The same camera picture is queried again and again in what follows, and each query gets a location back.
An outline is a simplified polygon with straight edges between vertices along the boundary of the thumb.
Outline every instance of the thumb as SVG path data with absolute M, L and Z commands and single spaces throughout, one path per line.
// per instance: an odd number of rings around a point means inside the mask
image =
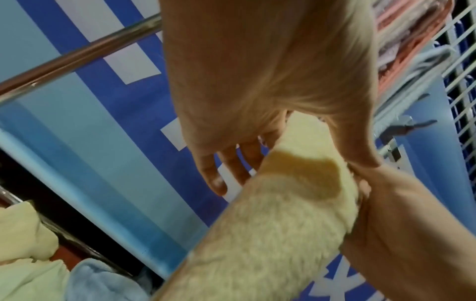
M 334 145 L 344 160 L 366 168 L 381 165 L 371 133 L 371 112 L 367 116 L 334 116 L 325 120 Z

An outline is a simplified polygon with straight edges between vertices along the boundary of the blue cloth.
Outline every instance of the blue cloth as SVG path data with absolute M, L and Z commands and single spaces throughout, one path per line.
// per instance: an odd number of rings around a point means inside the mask
M 69 275 L 66 301 L 149 301 L 150 295 L 130 278 L 96 259 L 78 263 Z

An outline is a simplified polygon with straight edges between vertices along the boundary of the hand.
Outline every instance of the hand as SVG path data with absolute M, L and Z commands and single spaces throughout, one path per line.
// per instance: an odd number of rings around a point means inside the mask
M 372 187 L 342 253 L 393 301 L 471 300 L 476 239 L 414 177 L 359 169 Z
M 238 182 L 272 146 L 286 110 L 324 117 L 342 156 L 376 167 L 375 28 L 362 0 L 161 0 L 174 107 L 198 170 L 217 194 L 218 153 Z

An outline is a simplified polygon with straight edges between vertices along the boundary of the metal grid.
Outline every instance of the metal grid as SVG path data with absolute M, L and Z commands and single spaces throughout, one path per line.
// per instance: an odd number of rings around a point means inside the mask
M 446 26 L 433 38 L 450 45 L 458 59 L 442 76 L 461 151 L 476 199 L 476 0 L 459 0 Z

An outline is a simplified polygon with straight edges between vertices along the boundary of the metal rail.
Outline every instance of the metal rail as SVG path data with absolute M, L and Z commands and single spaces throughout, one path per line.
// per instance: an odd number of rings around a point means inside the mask
M 156 14 L 1 82 L 0 105 L 161 30 L 162 18 Z

